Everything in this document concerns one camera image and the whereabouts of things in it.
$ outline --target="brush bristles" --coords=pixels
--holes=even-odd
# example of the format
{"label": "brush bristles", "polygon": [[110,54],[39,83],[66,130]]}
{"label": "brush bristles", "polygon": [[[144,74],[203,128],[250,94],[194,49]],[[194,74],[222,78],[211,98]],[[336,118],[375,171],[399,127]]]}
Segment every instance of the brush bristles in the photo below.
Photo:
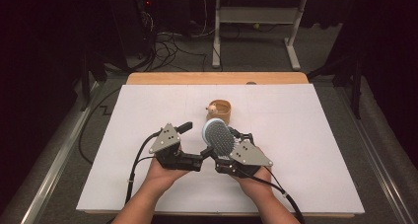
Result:
{"label": "brush bristles", "polygon": [[208,145],[215,147],[214,152],[219,158],[230,159],[229,155],[235,147],[235,138],[223,121],[215,120],[209,123],[204,135]]}

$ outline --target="gray floor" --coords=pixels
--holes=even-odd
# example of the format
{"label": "gray floor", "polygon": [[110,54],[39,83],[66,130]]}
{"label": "gray floor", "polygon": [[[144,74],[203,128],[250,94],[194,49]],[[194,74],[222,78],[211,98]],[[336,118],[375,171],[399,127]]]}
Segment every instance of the gray floor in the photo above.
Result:
{"label": "gray floor", "polygon": [[[320,67],[332,47],[340,27],[321,30],[318,27],[301,29],[295,41],[302,71],[308,73]],[[267,33],[259,33],[242,29],[239,37],[232,26],[222,28],[222,64],[224,71],[292,71],[290,62],[283,45],[282,38],[290,32],[289,26],[278,27]],[[170,37],[161,36],[160,40]],[[203,62],[202,55],[192,55],[178,51],[172,65],[167,65],[158,71],[219,71],[211,67],[212,38],[211,37],[175,37],[177,46],[194,54],[207,54]],[[160,50],[159,55],[167,54]],[[418,174],[406,154],[399,146],[392,131],[388,127],[382,112],[374,101],[366,80],[362,82],[361,120],[354,119],[346,104],[348,89],[334,88],[330,83],[330,76],[317,77],[312,80],[318,93],[325,115],[331,125],[335,139],[343,154],[348,170],[357,187],[366,214],[350,219],[307,217],[307,223],[414,223],[405,210],[397,210],[396,205],[389,198],[393,189],[387,188],[389,180],[399,192],[404,205],[414,220],[418,220],[415,210],[418,210]],[[101,85],[95,102],[99,102],[112,90],[124,84],[126,76],[111,74],[105,84]],[[111,111],[117,99],[117,93],[106,99],[102,105]],[[80,114],[81,102],[78,101],[73,110],[62,122],[54,137],[45,147],[32,172],[3,213],[0,223],[20,223],[25,216],[33,198],[39,189],[46,173],[61,144],[74,128],[77,116]],[[104,114],[103,108],[98,108],[87,124],[82,148],[86,156],[94,159],[100,146],[109,115]],[[378,157],[370,155],[367,144],[372,144]],[[75,210],[83,184],[86,181],[91,166],[82,159],[77,144],[70,153],[66,167],[54,187],[51,196],[39,214],[37,223],[105,223],[113,215],[93,215]],[[231,219],[219,217],[156,217],[154,223],[259,223],[259,219]]]}

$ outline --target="human hand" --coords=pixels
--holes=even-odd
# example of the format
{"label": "human hand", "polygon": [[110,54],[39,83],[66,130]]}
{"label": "human hand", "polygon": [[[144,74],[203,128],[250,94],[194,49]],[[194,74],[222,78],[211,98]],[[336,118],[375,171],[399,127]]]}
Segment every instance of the human hand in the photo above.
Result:
{"label": "human hand", "polygon": [[146,188],[149,192],[160,197],[176,180],[187,173],[189,171],[164,169],[157,159],[153,158],[141,188]]}
{"label": "human hand", "polygon": [[[267,168],[261,167],[254,174],[254,176],[271,183],[271,174],[267,171]],[[234,178],[240,184],[240,187],[243,190],[243,192],[255,203],[264,200],[265,198],[274,197],[274,193],[271,186],[260,183],[250,178],[232,178]]]}

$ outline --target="table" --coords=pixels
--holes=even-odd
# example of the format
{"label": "table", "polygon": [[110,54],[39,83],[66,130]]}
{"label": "table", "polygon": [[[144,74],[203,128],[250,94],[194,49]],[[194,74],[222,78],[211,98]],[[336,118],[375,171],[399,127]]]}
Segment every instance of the table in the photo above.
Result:
{"label": "table", "polygon": [[[243,85],[248,82],[257,85]],[[178,123],[190,118],[197,129],[181,136],[182,148],[193,154],[203,150],[200,126],[205,122],[204,106],[211,101],[206,94],[211,94],[209,98],[222,95],[233,104],[230,126],[239,125],[241,132],[252,132],[256,145],[270,154],[275,164],[273,171],[280,174],[279,181],[304,215],[351,217],[364,213],[317,95],[303,73],[136,73],[126,84],[119,94],[78,210],[100,213],[121,209],[135,153],[149,133],[164,126],[162,121],[168,122],[166,119]],[[248,105],[254,109],[254,116],[241,116],[246,113],[244,104],[248,97],[256,99]],[[289,97],[293,100],[278,100]],[[155,112],[157,107],[163,110]],[[145,177],[148,165],[145,161],[138,165],[133,191],[142,183],[141,176]],[[317,168],[314,172],[310,170],[313,167]],[[286,200],[281,201],[291,208]],[[183,215],[256,215],[256,208],[235,181],[217,174],[213,161],[208,159],[200,173],[190,173],[177,181],[160,199],[156,211]]]}

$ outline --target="metal frame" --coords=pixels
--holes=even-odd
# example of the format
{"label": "metal frame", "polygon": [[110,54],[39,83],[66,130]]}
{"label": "metal frame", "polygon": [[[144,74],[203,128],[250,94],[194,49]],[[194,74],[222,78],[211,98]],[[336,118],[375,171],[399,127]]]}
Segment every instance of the metal frame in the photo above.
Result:
{"label": "metal frame", "polygon": [[[91,95],[93,95],[93,99],[91,100],[91,102],[96,101],[97,95],[99,94],[98,91],[101,88],[102,87],[97,82],[92,86]],[[55,186],[58,183],[62,172],[64,171],[68,158],[70,157],[70,154],[74,148],[74,144],[77,141],[77,138],[81,132],[84,123],[86,122],[87,117],[91,112],[91,109],[91,105],[88,105],[83,111],[79,113],[77,122],[71,134],[66,138],[61,148],[59,149],[58,154],[55,157],[55,160],[50,166],[48,173],[43,179],[43,182],[40,185],[39,190],[37,191],[34,200],[31,203],[31,206],[28,208],[28,211],[26,212],[21,222],[22,224],[32,224],[38,221],[39,214],[45,208],[47,201],[52,195]]]}
{"label": "metal frame", "polygon": [[292,24],[290,37],[284,38],[284,43],[294,71],[300,71],[296,51],[293,48],[299,24],[304,14],[307,0],[301,0],[299,8],[248,8],[221,7],[220,0],[216,0],[215,36],[213,40],[212,67],[221,66],[221,39],[219,35],[221,23],[260,23],[260,24]]}
{"label": "metal frame", "polygon": [[366,132],[365,127],[360,119],[358,119],[350,107],[350,100],[348,99],[347,93],[343,88],[336,88],[337,95],[340,97],[340,100],[343,102],[344,107],[347,112],[350,114],[351,119],[353,120],[357,131],[360,134],[360,137],[363,141],[363,149],[369,160],[369,163],[374,170],[378,181],[381,183],[382,190],[386,195],[387,201],[393,209],[394,214],[396,215],[397,220],[401,224],[414,224],[415,221],[411,216],[410,211],[405,205],[400,193],[398,191],[396,183],[391,178],[389,172],[387,171],[383,161],[376,149],[375,144],[370,139],[369,135]]}

